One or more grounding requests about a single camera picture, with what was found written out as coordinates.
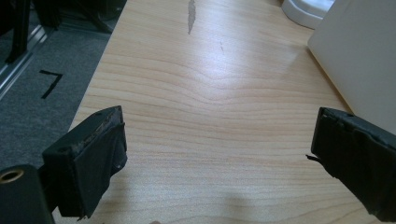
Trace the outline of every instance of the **light wood surface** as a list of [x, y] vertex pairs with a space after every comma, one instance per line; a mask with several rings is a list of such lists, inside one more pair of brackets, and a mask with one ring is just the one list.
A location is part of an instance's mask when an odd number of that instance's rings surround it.
[[189, 2], [122, 12], [73, 126], [122, 105], [129, 160], [80, 223], [375, 223], [305, 157], [319, 107], [347, 110], [313, 31], [277, 0]]

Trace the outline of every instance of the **white object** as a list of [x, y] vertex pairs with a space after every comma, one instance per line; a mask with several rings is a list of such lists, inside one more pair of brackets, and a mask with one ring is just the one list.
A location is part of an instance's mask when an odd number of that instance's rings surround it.
[[282, 9], [292, 20], [316, 29], [334, 0], [284, 0]]
[[359, 117], [396, 134], [396, 1], [337, 0], [308, 41]]

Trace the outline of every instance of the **black tape marking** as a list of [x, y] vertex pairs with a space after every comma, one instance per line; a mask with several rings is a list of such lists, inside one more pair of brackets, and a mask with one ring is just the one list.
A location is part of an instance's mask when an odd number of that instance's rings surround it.
[[63, 75], [59, 73], [52, 73], [46, 70], [40, 70], [40, 73], [48, 76], [56, 76], [56, 79], [52, 82], [52, 84], [50, 84], [49, 89], [41, 96], [41, 99], [46, 99], [61, 80]]

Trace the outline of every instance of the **dark stain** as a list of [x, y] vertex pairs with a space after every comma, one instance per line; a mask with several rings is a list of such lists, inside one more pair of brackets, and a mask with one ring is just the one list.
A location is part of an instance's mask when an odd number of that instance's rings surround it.
[[195, 1], [190, 0], [189, 2], [189, 34], [191, 33], [192, 26], [195, 22]]
[[220, 41], [220, 47], [221, 47], [221, 51], [222, 51], [223, 54], [224, 54], [224, 49], [223, 49], [223, 47], [222, 47], [222, 41]]

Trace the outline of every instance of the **wood grain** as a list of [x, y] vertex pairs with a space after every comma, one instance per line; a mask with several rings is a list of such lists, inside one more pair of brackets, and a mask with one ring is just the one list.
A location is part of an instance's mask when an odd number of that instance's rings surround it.
[[[122, 105], [129, 160], [81, 223], [375, 223], [308, 161], [318, 109], [347, 110], [276, 0], [133, 0], [73, 126]], [[57, 223], [76, 218], [59, 217]]]

